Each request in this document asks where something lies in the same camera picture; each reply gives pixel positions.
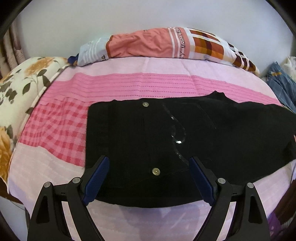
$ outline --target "curtain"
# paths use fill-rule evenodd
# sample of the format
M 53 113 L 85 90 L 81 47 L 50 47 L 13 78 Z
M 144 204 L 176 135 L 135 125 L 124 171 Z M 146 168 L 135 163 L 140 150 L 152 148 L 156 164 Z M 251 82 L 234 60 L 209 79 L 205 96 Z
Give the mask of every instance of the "curtain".
M 15 20 L 0 40 L 0 83 L 3 77 L 24 61 Z

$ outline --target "orange flower print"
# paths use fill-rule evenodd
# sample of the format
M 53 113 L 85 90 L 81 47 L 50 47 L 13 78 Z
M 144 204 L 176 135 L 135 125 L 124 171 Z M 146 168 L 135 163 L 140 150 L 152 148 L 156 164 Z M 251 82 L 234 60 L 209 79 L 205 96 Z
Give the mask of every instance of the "orange flower print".
M 10 71 L 10 72 L 8 73 L 8 75 L 6 75 L 6 77 L 4 77 L 3 79 L 0 80 L 0 84 L 4 83 L 4 81 L 10 76 L 11 72 L 12 72 L 12 71 Z
M 54 58 L 51 57 L 39 59 L 36 63 L 32 64 L 25 70 L 25 76 L 28 77 L 32 74 L 37 74 L 37 72 L 40 70 L 47 68 L 53 62 L 53 60 Z
M 2 177 L 6 183 L 11 154 L 10 138 L 4 127 L 0 126 L 0 177 Z

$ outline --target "pink striped fabric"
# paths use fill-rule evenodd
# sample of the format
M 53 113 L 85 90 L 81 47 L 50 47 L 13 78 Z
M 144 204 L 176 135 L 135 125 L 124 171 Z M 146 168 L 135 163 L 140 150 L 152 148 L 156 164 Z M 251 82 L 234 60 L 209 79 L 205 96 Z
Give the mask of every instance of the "pink striped fabric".
M 33 110 L 20 142 L 41 146 L 55 157 L 81 167 L 85 166 L 87 110 L 95 102 L 204 96 L 218 91 L 236 102 L 280 104 L 260 92 L 196 75 L 76 73 L 70 80 L 58 79 Z

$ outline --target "black garment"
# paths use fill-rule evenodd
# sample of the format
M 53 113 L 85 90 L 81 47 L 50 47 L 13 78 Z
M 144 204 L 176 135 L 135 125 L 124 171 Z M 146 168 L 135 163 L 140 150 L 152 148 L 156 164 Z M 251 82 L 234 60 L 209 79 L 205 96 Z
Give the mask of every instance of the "black garment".
M 180 205 L 201 200 L 188 171 L 190 157 L 197 156 L 217 177 L 243 185 L 295 159 L 295 133 L 291 111 L 236 103 L 216 91 L 203 97 L 100 102 L 88 111 L 86 168 L 101 155 L 110 158 L 98 200 Z

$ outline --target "pillow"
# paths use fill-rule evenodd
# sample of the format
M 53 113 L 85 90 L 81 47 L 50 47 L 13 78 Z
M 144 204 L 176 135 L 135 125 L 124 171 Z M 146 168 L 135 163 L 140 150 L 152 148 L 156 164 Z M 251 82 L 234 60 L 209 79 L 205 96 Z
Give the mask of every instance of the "pillow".
M 0 177 L 6 184 L 13 149 L 30 113 L 42 93 L 67 66 L 65 58 L 34 57 L 1 80 Z
M 84 66 L 114 57 L 145 56 L 210 60 L 236 66 L 259 76 L 258 68 L 224 39 L 193 28 L 153 28 L 102 37 L 82 45 L 68 61 Z

